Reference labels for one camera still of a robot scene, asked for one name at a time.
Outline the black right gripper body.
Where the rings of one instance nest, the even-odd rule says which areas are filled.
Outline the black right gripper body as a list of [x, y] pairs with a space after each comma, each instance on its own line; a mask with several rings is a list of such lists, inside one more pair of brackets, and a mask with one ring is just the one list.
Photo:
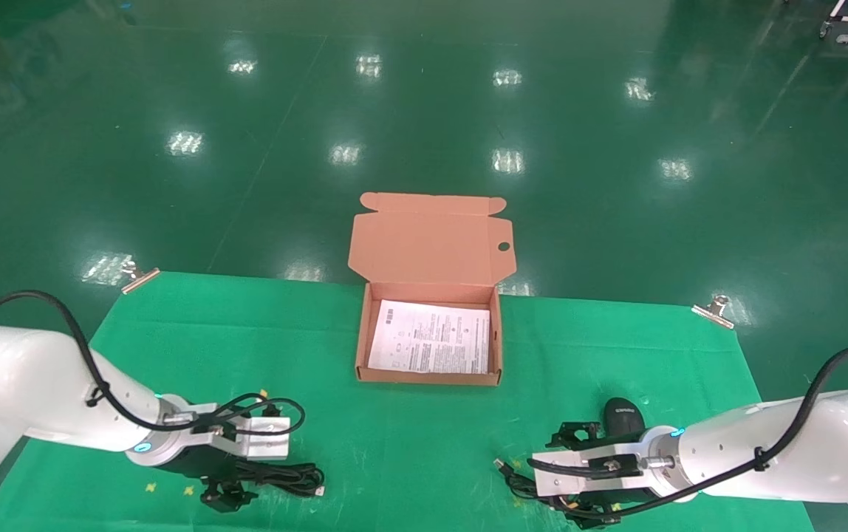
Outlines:
[[563, 499], [563, 515], [576, 519], [622, 519], [653, 511], [663, 505], [660, 499], [635, 499], [612, 495], [573, 495]]

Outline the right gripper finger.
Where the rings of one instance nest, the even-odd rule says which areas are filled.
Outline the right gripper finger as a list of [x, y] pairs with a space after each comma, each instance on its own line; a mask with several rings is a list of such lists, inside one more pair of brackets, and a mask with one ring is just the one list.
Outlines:
[[603, 530], [622, 521], [620, 517], [613, 517], [611, 508], [605, 505], [584, 505], [580, 508], [552, 505], [551, 509], [579, 530]]
[[602, 424], [600, 422], [563, 422], [551, 435], [546, 449], [583, 451], [600, 445]]

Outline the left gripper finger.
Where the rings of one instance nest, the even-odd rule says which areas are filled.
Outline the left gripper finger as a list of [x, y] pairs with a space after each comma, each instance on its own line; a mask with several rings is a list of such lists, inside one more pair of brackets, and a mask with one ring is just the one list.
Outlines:
[[205, 490], [200, 495], [202, 504], [219, 513], [235, 513], [259, 497], [248, 491], [241, 480], [202, 478]]

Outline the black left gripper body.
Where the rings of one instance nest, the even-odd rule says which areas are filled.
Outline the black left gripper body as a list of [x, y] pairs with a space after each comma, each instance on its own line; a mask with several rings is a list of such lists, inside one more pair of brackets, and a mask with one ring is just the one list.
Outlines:
[[194, 480], [236, 481], [243, 457], [208, 445], [182, 446], [171, 458], [171, 472]]

